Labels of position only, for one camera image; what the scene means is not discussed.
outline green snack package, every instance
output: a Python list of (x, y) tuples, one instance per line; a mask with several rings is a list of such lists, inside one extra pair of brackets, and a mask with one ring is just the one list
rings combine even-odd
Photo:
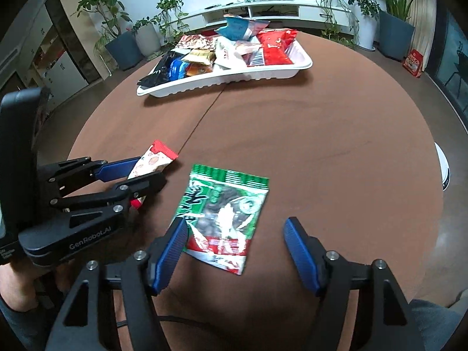
[(175, 213), (189, 226), (185, 252), (242, 274), (267, 193), (268, 178), (194, 165)]

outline white plastic tray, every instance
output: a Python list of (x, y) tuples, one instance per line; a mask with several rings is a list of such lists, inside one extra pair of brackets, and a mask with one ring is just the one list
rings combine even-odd
[(221, 83), (239, 82), (241, 80), (251, 79), (286, 79), (296, 75), (299, 70), (305, 70), (312, 67), (312, 59), (310, 59), (309, 55), (296, 40), (294, 40), (294, 42), (289, 46), (286, 54), (294, 64), (282, 64), (278, 66), (255, 66), (242, 70), (214, 71), (208, 74), (197, 75), (194, 77), (175, 80), (174, 82), (164, 83), (152, 88), (144, 88), (139, 86), (137, 89), (137, 95), (143, 96), (149, 93), (158, 98), (162, 98), (163, 96), (167, 96), (172, 93), (193, 90), (195, 88), (206, 87), (209, 85), (219, 85)]

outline blue snack bag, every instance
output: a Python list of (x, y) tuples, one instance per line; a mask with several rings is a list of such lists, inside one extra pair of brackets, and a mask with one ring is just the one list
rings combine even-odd
[(171, 68), (169, 70), (170, 82), (183, 79), (185, 77), (187, 67), (190, 65), (190, 63), (184, 62), (182, 58), (183, 56), (172, 61)]
[(215, 32), (231, 41), (249, 41), (270, 24), (269, 21), (251, 20), (229, 14), (224, 17), (227, 25), (220, 27)]

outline air vent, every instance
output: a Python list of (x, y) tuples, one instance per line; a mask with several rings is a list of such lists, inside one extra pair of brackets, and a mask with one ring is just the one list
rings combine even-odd
[(0, 72), (3, 71), (3, 69), (6, 67), (6, 65), (10, 63), (10, 60), (12, 60), (12, 59), (16, 56), (16, 54), (18, 54), (18, 48), (15, 48), (15, 49), (10, 53), (10, 55), (7, 56), (7, 57), (3, 60), (3, 62), (0, 64)]

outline gray plant pot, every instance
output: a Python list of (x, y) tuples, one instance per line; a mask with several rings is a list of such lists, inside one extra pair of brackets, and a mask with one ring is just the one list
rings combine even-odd
[(145, 57), (150, 56), (161, 48), (159, 37), (153, 24), (146, 24), (138, 29), (135, 33), (135, 40)]
[(116, 60), (121, 70), (131, 69), (143, 59), (132, 32), (120, 34), (106, 45), (106, 49)]
[(379, 50), (385, 56), (403, 60), (403, 57), (408, 55), (414, 26), (384, 11), (381, 11), (379, 16)]

